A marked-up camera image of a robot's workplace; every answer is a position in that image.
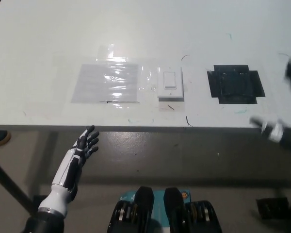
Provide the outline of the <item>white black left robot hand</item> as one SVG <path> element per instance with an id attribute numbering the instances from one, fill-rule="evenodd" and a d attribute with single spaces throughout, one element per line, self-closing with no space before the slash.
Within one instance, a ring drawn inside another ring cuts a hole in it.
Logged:
<path id="1" fill-rule="evenodd" d="M 99 132 L 95 126 L 88 127 L 66 152 L 51 184 L 51 192 L 40 203 L 38 212 L 46 212 L 63 218 L 67 215 L 68 204 L 78 191 L 82 168 L 87 159 L 98 151 Z"/>

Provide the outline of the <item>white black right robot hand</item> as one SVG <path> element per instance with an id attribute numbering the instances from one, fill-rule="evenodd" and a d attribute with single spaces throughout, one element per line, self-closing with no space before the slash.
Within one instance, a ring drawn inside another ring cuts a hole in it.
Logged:
<path id="1" fill-rule="evenodd" d="M 279 143 L 284 134 L 284 126 L 280 123 L 271 123 L 258 117 L 251 117 L 250 123 L 259 128 L 262 136 L 275 143 Z"/>

